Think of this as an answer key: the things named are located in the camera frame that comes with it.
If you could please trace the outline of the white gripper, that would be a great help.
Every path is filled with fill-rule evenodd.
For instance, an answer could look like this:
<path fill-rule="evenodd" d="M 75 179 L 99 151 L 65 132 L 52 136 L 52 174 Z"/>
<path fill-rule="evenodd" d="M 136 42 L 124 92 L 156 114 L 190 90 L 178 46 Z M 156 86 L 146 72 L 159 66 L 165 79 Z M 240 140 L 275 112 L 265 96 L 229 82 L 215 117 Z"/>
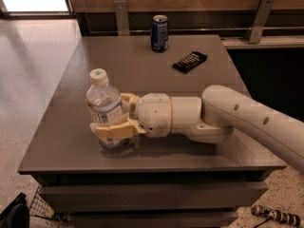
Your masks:
<path fill-rule="evenodd" d="M 166 137 L 171 131 L 172 102 L 164 93 L 149 93 L 139 97 L 122 93 L 123 110 L 133 112 L 138 102 L 138 121 L 127 119 L 124 123 L 102 125 L 91 123 L 92 132 L 99 138 L 129 139 L 141 134 L 149 138 Z"/>

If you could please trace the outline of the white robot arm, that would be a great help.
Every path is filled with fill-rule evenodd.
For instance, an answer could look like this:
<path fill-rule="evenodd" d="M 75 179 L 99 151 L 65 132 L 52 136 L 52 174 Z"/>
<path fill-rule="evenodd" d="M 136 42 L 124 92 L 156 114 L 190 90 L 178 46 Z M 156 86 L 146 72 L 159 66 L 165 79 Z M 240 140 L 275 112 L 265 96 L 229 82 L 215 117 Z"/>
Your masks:
<path fill-rule="evenodd" d="M 238 129 L 304 172 L 304 123 L 230 87 L 210 85 L 201 97 L 125 93 L 123 99 L 127 113 L 119 122 L 90 125 L 97 138 L 181 134 L 198 143 L 222 143 Z"/>

